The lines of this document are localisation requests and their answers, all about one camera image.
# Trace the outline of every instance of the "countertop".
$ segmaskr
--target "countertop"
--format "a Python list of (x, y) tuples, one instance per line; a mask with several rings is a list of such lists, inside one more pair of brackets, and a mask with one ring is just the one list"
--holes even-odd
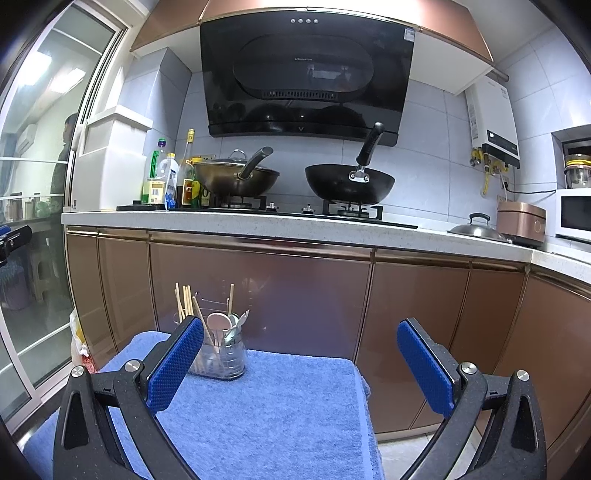
[(340, 219), (218, 212), (63, 213), (70, 226), (98, 226), (217, 235), (281, 238), (362, 247), (397, 248), (531, 263), (591, 284), (591, 264), (564, 255), (425, 228)]

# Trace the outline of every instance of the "sticker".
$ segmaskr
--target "sticker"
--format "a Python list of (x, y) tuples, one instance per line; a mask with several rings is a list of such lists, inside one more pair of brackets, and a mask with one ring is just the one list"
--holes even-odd
[(414, 30), (412, 28), (404, 29), (404, 40), (414, 42)]

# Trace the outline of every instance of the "metal screw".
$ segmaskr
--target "metal screw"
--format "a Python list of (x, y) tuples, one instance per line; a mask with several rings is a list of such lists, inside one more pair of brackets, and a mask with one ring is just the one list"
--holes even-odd
[(527, 382), (530, 379), (530, 375), (525, 370), (518, 370), (517, 378), (519, 378), (522, 382)]
[(462, 372), (464, 372), (465, 374), (468, 374), (468, 375), (473, 375), (478, 371), (477, 366), (471, 362), (462, 363), (460, 365), (460, 368), (462, 369)]
[(72, 369), (72, 376), (74, 378), (81, 377), (83, 373), (84, 373), (84, 367), (81, 367), (80, 365), (78, 367), (74, 367)]
[(135, 372), (139, 368), (139, 360), (130, 360), (125, 364), (126, 372)]

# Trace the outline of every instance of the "water heater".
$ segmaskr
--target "water heater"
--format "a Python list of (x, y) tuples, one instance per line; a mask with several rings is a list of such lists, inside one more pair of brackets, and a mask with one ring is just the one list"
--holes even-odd
[(519, 168), (517, 130), (507, 89), (483, 77), (466, 89), (472, 147)]

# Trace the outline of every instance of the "range hood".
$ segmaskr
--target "range hood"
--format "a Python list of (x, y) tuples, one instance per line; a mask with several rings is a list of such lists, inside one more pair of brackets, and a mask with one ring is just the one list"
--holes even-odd
[(394, 146), (415, 31), (354, 14), (264, 11), (201, 25), (214, 137), (315, 135), (362, 140), (375, 122)]

